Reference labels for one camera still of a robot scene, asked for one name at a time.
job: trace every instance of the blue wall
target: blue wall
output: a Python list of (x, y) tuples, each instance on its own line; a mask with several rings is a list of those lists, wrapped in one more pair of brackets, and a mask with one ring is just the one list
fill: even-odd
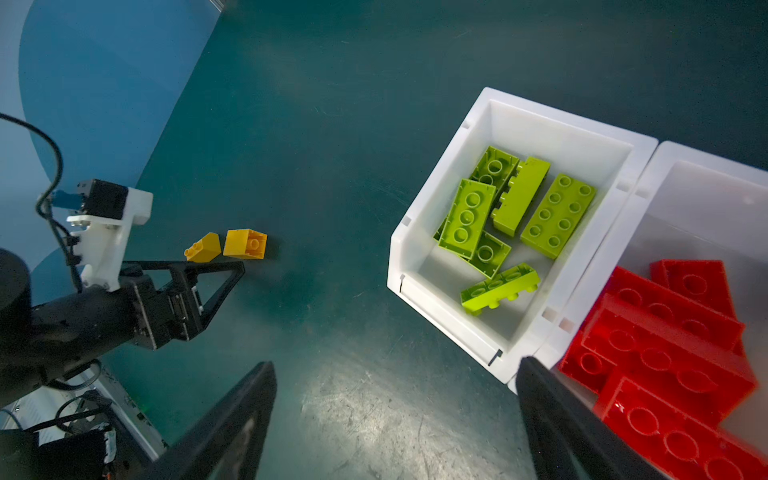
[[(0, 6), (0, 17), (9, 9)], [(208, 0), (31, 4), (18, 47), (18, 89), (26, 120), (51, 135), (62, 150), (62, 188), (74, 190), (77, 182), (90, 178), (136, 185), (218, 15)], [(0, 68), (6, 67), (14, 65), (0, 59)], [(10, 131), (5, 125), (0, 128)], [(41, 164), (52, 177), (50, 147), (36, 136), (31, 141), (37, 156), (28, 151), (23, 162), (38, 169)], [(4, 161), (3, 168), (10, 163)], [(42, 224), (33, 217), (31, 205), (45, 188), (43, 183), (22, 193), (30, 207), (17, 214), (31, 223)], [(0, 235), (0, 247), (15, 247), (32, 267), (40, 261), (35, 255), (45, 249), (48, 256), (32, 274), (35, 302), (72, 291), (62, 255), (51, 253), (52, 236), (45, 228), (41, 231), (47, 233)], [(40, 245), (17, 251), (25, 249), (25, 239), (34, 243), (41, 234), (47, 237)]]

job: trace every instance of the yellow lego duplo brick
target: yellow lego duplo brick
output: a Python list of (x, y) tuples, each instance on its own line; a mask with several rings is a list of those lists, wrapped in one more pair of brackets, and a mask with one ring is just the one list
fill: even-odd
[(264, 258), (264, 249), (266, 249), (265, 233), (247, 228), (227, 232), (227, 242), (224, 244), (225, 257), (258, 260)]
[(210, 262), (221, 253), (221, 243), (219, 236), (211, 232), (201, 238), (184, 251), (184, 256), (189, 262), (206, 263)]

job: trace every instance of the green table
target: green table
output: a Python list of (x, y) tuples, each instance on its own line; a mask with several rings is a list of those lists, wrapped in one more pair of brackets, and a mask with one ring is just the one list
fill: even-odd
[(764, 166), (765, 9), (230, 0), (127, 258), (239, 228), (267, 258), (194, 341), (107, 364), (175, 442), (273, 360), (259, 478), (534, 478), (517, 398), (386, 289), (389, 236), (485, 86)]

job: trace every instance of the white plastic storage bin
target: white plastic storage bin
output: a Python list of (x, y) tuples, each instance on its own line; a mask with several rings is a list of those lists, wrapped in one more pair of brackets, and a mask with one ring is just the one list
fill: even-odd
[(536, 352), (565, 354), (614, 268), (650, 278), (656, 260), (722, 260), (743, 344), (760, 387), (722, 426), (768, 452), (768, 172), (664, 142)]
[[(541, 284), (514, 302), (468, 315), (459, 294), (484, 277), (433, 235), (450, 210), (462, 178), (493, 146), (551, 163), (528, 222), (555, 176), (566, 173), (598, 189), (588, 212), (556, 261), (492, 228), (512, 251), (502, 270), (520, 262), (536, 269)], [(614, 222), (657, 146), (654, 138), (486, 88), (445, 149), (419, 195), (392, 234), (387, 286), (502, 382), (533, 355), (560, 317), (576, 282)]]

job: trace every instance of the yellow block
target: yellow block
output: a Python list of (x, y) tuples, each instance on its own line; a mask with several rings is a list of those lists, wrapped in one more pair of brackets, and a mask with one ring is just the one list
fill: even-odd
[(187, 248), (184, 251), (184, 256), (188, 262), (206, 263), (218, 257), (219, 253), (221, 253), (219, 236), (215, 233), (209, 233), (199, 242), (195, 242), (192, 247)]
[(264, 258), (266, 234), (255, 230), (230, 230), (224, 244), (224, 256), (242, 260)]

